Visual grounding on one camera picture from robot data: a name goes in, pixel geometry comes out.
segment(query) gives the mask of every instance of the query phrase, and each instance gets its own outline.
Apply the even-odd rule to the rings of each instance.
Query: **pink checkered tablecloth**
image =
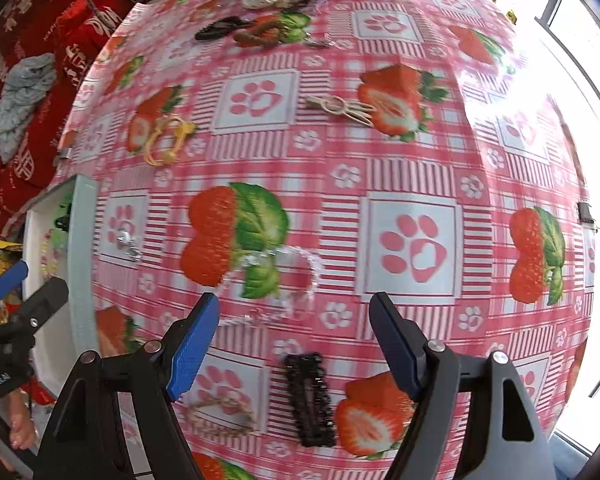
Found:
[[[180,270],[186,245],[203,236],[187,210],[204,190],[241,193],[233,250],[254,249],[238,232],[244,204],[266,204],[270,244],[320,256],[310,313],[218,329],[196,383],[175,405],[192,448],[259,479],[381,478],[394,450],[364,460],[341,447],[299,445],[281,365],[286,352],[323,354],[334,407],[348,381],[386,370],[367,316],[379,290],[456,351],[506,351],[550,430],[589,327],[594,247],[576,215],[587,193],[570,144],[512,25],[489,0],[328,0],[305,31],[328,33],[336,48],[194,40],[207,23],[244,16],[240,1],[136,5],[80,88],[66,127],[77,132],[73,155],[55,180],[83,173],[100,182],[94,305],[118,307],[140,340],[163,335],[212,290],[194,281],[199,268],[193,279]],[[178,86],[172,113],[198,132],[176,164],[154,168],[129,152],[129,131],[148,99],[175,97]],[[375,127],[305,106],[306,96],[325,94],[373,103]],[[529,249],[512,230],[534,222],[544,236],[540,266],[514,268]],[[115,245],[121,226],[139,242],[137,264]],[[203,267],[227,258],[226,248],[196,247]],[[551,269],[538,285],[533,272],[542,274],[543,263]],[[222,316],[275,312],[302,273],[280,264],[233,283]],[[257,299],[243,298],[243,285]],[[218,392],[251,404],[257,434],[192,432],[184,406]],[[461,396],[441,478],[453,475],[467,411]],[[210,424],[235,420],[219,408],[204,413]]]

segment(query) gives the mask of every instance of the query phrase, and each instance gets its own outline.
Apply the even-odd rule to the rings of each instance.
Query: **beaded bracelet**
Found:
[[[304,447],[336,445],[331,399],[324,381],[325,372],[320,366],[321,363],[322,356],[317,352],[290,354],[285,357],[289,402],[296,420],[298,437]]]
[[[40,270],[42,271],[42,276],[44,277],[45,281],[48,281],[52,277],[54,277],[56,275],[56,271],[58,270],[59,253],[53,248],[53,257],[51,258],[51,261],[49,262],[49,265],[47,267],[48,261],[46,255],[48,253],[49,241],[51,240],[52,234],[53,229],[49,229],[49,231],[45,233],[42,244],[40,245]]]
[[[223,406],[225,408],[237,408],[246,418],[247,425],[241,428],[225,428],[215,424],[212,428],[208,426],[208,422],[198,415],[200,408],[205,406]],[[187,418],[189,419],[194,430],[199,430],[202,433],[206,433],[209,436],[242,436],[253,433],[256,429],[256,416],[251,407],[239,400],[232,399],[231,397],[211,397],[210,399],[197,402],[189,407],[187,412]]]

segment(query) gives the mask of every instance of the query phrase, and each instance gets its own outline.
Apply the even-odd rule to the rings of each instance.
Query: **screw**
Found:
[[[445,344],[439,339],[429,339],[429,341],[427,341],[427,346],[434,352],[443,352],[446,348]]]
[[[151,339],[151,341],[144,344],[144,351],[149,352],[149,354],[155,354],[160,348],[162,348],[162,343],[157,339]]]
[[[93,363],[96,359],[96,352],[93,350],[87,350],[84,354],[80,356],[80,362],[88,365],[89,363]]]
[[[493,360],[496,361],[498,364],[505,365],[509,362],[509,356],[507,356],[504,352],[498,350],[497,352],[493,353]]]

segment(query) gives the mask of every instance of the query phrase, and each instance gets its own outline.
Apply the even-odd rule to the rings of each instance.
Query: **black hair clip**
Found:
[[[65,233],[69,232],[69,222],[71,220],[71,204],[69,204],[66,210],[66,215],[61,216],[60,218],[56,218],[56,221],[54,222],[54,225],[64,231]]]
[[[239,28],[247,28],[256,25],[250,20],[243,20],[239,16],[229,16],[207,25],[205,28],[197,31],[195,38],[198,41],[211,41],[224,38]]]
[[[321,363],[322,356],[316,352],[285,357],[289,401],[304,447],[336,445],[331,398]]]

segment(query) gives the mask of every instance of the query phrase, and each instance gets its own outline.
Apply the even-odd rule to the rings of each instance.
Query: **hair clip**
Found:
[[[173,137],[175,137],[175,143],[170,150],[165,150],[161,153],[160,159],[155,159],[151,154],[151,148],[153,147],[154,142],[164,133],[165,129],[167,129],[170,124],[178,125],[173,133]],[[155,129],[153,133],[148,137],[144,144],[144,161],[150,166],[164,166],[165,164],[173,164],[176,162],[176,160],[178,160],[178,152],[182,149],[185,140],[187,137],[195,134],[196,129],[197,127],[194,123],[190,123],[189,121],[185,121],[174,115],[158,119],[155,123]]]
[[[229,16],[200,29],[194,37],[198,41],[219,40],[231,34],[234,30],[253,27],[253,25],[255,25],[255,22],[250,20],[244,20],[239,16]]]
[[[285,357],[289,403],[304,447],[336,445],[331,397],[321,363],[317,352]]]
[[[334,46],[334,47],[338,47],[336,45],[336,42],[333,41],[331,39],[331,37],[328,34],[324,35],[324,39],[323,40],[314,40],[312,35],[307,33],[304,37],[304,41],[303,43],[306,46],[310,46],[313,48],[329,48],[330,46]]]
[[[71,204],[66,206],[66,215],[61,216],[60,218],[56,218],[54,225],[56,226],[56,228],[67,233],[67,232],[69,232],[69,222],[70,221],[71,221]]]
[[[242,413],[247,419],[246,426],[241,426],[235,430],[232,428],[225,428],[218,424],[207,422],[198,414],[200,408],[217,405],[237,410]],[[194,430],[198,430],[209,436],[242,436],[253,433],[256,430],[255,412],[247,404],[240,402],[240,400],[232,399],[231,397],[211,397],[210,399],[202,400],[202,402],[197,402],[189,407],[187,418]]]
[[[365,126],[373,126],[371,122],[371,113],[376,111],[376,107],[361,103],[360,101],[343,99],[337,95],[327,97],[308,96],[305,99],[306,103],[312,107],[322,108],[330,115],[344,115],[352,121],[364,124]]]

